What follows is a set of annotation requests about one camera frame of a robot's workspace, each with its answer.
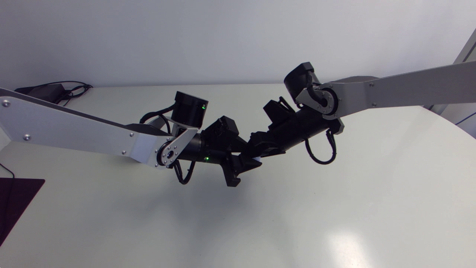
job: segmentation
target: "metal bracket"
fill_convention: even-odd
[[[183,151],[183,149],[185,149],[188,143],[198,132],[198,128],[181,124],[172,120],[170,117],[166,118],[175,125],[178,125],[185,129],[179,136],[177,136],[175,139],[171,140],[168,143],[164,143],[163,146],[159,149],[157,155],[157,163],[159,165],[168,166],[169,164],[173,163]]]
[[[10,140],[126,156],[158,167],[155,148],[173,138],[131,131],[117,123],[101,122],[71,109],[61,106],[56,109],[57,105],[48,107],[50,104],[34,101],[37,103],[9,95],[0,96],[0,127]]]

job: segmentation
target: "power cord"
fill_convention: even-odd
[[[5,170],[7,170],[8,172],[11,173],[11,176],[12,176],[12,182],[11,182],[11,185],[10,185],[10,190],[8,191],[8,195],[7,195],[7,203],[5,205],[5,217],[3,218],[3,224],[2,224],[2,228],[1,228],[1,232],[0,234],[3,234],[3,231],[5,230],[5,226],[7,224],[7,210],[8,210],[8,205],[9,205],[9,201],[10,201],[10,196],[11,196],[11,190],[13,189],[13,183],[15,183],[15,173],[13,173],[13,171],[9,170],[8,168],[6,168],[4,165],[2,165],[2,163],[0,163],[1,167],[3,167]]]
[[[458,125],[458,124],[460,124],[460,123],[464,122],[466,119],[470,118],[471,116],[473,116],[473,115],[475,115],[475,114],[476,114],[476,112],[472,113],[471,115],[467,116],[465,119],[463,119],[463,120],[459,121],[459,122],[458,122],[458,123],[456,123],[455,125]]]
[[[93,88],[93,86],[90,85],[90,84],[86,84],[86,83],[84,83],[84,82],[74,81],[74,80],[50,82],[50,83],[46,83],[46,84],[41,84],[41,85],[33,86],[33,88],[42,87],[42,86],[47,86],[47,85],[53,85],[53,84],[62,84],[62,83],[77,83],[77,84],[81,84],[81,85],[79,85],[79,86],[74,87],[73,89],[66,90],[66,93],[65,93],[61,98],[59,98],[59,99],[56,101],[55,104],[59,104],[59,103],[62,102],[62,101],[66,101],[66,103],[63,104],[63,107],[66,106],[66,105],[69,103],[69,101],[70,101],[71,99],[79,98],[79,97],[81,97],[84,93],[86,93],[89,89]],[[74,94],[74,91],[80,90],[80,89],[83,89],[83,91],[81,91],[81,92],[78,93],[78,94]]]

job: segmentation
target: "black power adapter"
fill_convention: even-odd
[[[15,92],[56,104],[58,104],[68,94],[62,84],[22,87],[17,88]]]

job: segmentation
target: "black cable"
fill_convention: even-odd
[[[471,117],[471,116],[473,116],[473,115],[475,115],[475,114],[476,114],[476,112],[472,113],[470,116],[467,116],[465,119],[459,121],[459,122],[456,123],[455,125],[458,125],[459,123],[462,123],[464,120],[468,119],[469,117]]]
[[[71,98],[69,98],[69,99],[66,101],[66,103],[63,104],[63,107],[66,106],[66,105],[69,103],[70,100],[71,100]]]
[[[47,86],[47,85],[53,85],[53,84],[61,84],[61,83],[78,83],[78,84],[83,84],[83,85],[88,85],[84,82],[81,82],[81,81],[57,81],[57,82],[50,82],[50,83],[46,83],[46,84],[41,84],[41,85],[37,85],[37,86],[33,86],[33,87],[40,87],[40,86]]]
[[[309,96],[311,97],[311,99],[313,99],[315,102],[317,102],[318,104],[320,104],[324,107],[327,106],[327,100],[319,97],[316,94],[316,92],[314,91],[314,89],[312,88],[313,85],[319,85],[319,84],[312,82],[312,76],[311,76],[310,72],[307,73],[306,78],[307,78],[306,90],[307,90]]]
[[[182,168],[180,167],[180,162],[178,160],[175,161],[174,163],[174,169],[175,169],[175,174],[177,175],[178,181],[185,185],[187,184],[190,179],[192,178],[192,173],[193,173],[193,168],[195,167],[195,161],[192,161],[190,163],[190,167],[188,168],[187,175],[185,176],[185,179],[182,177]]]
[[[165,116],[163,114],[159,114],[159,116],[162,118],[162,120],[164,120],[165,125],[167,126],[167,133],[172,135],[172,132],[170,131],[170,124],[169,124],[169,121],[167,120],[167,118],[165,118]]]
[[[11,170],[7,169],[7,168],[6,168],[4,165],[2,165],[1,163],[0,163],[0,165],[1,165],[1,167],[3,167],[4,169],[6,169],[8,172],[11,173],[11,176],[12,176],[13,179],[15,178],[15,173],[13,173]]]
[[[0,234],[3,234],[3,231],[5,230],[5,226],[7,224],[7,210],[8,210],[8,205],[9,205],[9,201],[10,201],[10,196],[11,196],[11,190],[13,189],[13,184],[15,183],[15,173],[13,173],[13,171],[9,170],[8,168],[6,168],[4,165],[2,165],[0,163],[1,167],[3,167],[4,169],[6,169],[8,172],[11,173],[11,176],[12,176],[12,181],[11,181],[11,185],[10,185],[10,190],[8,191],[8,195],[7,195],[7,203],[5,204],[5,217],[3,219],[3,224],[2,224],[2,228],[1,228],[1,232]]]
[[[327,161],[322,161],[322,160],[317,159],[312,154],[311,147],[309,146],[309,140],[308,139],[304,140],[304,143],[306,144],[306,149],[307,149],[307,152],[309,153],[309,156],[312,158],[312,160],[314,160],[314,162],[316,162],[318,164],[321,164],[321,165],[327,165],[327,164],[332,163],[336,159],[336,155],[337,155],[336,141],[334,140],[334,134],[332,134],[330,129],[327,130],[326,136],[327,136],[327,140],[329,141],[330,146],[332,147],[332,157]]]
[[[152,117],[155,117],[155,116],[160,116],[161,114],[164,114],[164,113],[168,113],[170,111],[172,111],[175,107],[175,104],[170,106],[170,107],[167,107],[163,110],[160,110],[160,111],[157,111],[157,112],[150,112],[150,113],[146,113],[139,121],[140,124],[143,124],[145,123],[147,120],[149,120],[150,118]]]

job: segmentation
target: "white wall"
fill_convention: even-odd
[[[476,1],[3,0],[0,86],[322,82],[454,61]]]

